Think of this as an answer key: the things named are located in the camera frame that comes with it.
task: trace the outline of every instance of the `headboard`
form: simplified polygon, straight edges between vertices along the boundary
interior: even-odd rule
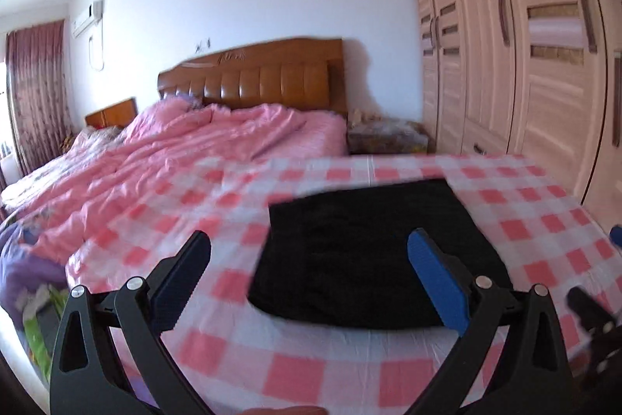
[[[341,40],[294,38],[204,55],[161,72],[161,97],[190,94],[232,109],[265,102],[347,114]]]
[[[87,126],[95,129],[104,127],[127,127],[136,118],[136,99],[134,97],[95,111],[84,117]]]

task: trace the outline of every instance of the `wardrobe handle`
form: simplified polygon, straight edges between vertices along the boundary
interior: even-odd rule
[[[474,149],[475,153],[478,154],[478,155],[486,155],[487,154],[486,150],[484,150],[482,147],[480,147],[477,143],[475,143],[475,145],[473,145],[473,149]]]
[[[439,46],[439,49],[442,49],[443,45],[440,43],[440,34],[439,34],[439,20],[440,20],[440,16],[437,16],[436,23],[435,23],[436,27],[435,27],[434,32],[436,33],[436,42]]]
[[[434,25],[434,17],[430,19],[430,41],[432,42],[432,51],[434,51],[436,50],[436,43],[434,41],[434,27],[432,27],[432,25]]]
[[[499,21],[501,22],[501,33],[503,35],[503,44],[509,46],[509,32],[508,32],[508,6],[506,0],[499,0]]]
[[[622,141],[622,51],[615,52],[613,84],[613,145],[620,148]]]
[[[587,34],[587,44],[590,53],[598,53],[598,46],[596,46],[596,36],[594,34],[594,25],[592,23],[592,13],[590,13],[590,6],[587,0],[581,1],[581,10],[584,13],[585,21],[585,33]]]

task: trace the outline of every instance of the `wooden wardrobe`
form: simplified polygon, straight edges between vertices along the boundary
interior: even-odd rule
[[[437,152],[530,157],[607,228],[622,222],[622,3],[603,1],[418,3]]]

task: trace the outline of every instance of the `folded black garment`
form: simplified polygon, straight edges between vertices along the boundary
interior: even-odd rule
[[[407,238],[417,228],[474,276],[512,288],[446,180],[325,192],[269,211],[248,300],[277,317],[385,330],[442,325],[408,260]]]

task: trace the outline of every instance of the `checkered tablecloth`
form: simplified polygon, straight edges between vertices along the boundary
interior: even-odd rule
[[[622,256],[576,199],[522,157],[353,157],[242,164],[205,158],[173,175],[101,230],[70,260],[71,283],[92,292],[146,276],[195,229],[211,262],[175,330],[163,341],[217,413],[318,404],[332,414],[401,414],[456,340],[445,328],[348,331],[264,315],[246,291],[269,226],[267,205],[330,188],[446,177],[499,252],[515,288],[547,285],[570,358],[589,337],[564,303],[582,285],[609,309],[622,306]],[[500,330],[469,395],[483,393]],[[122,339],[119,354],[132,369]]]

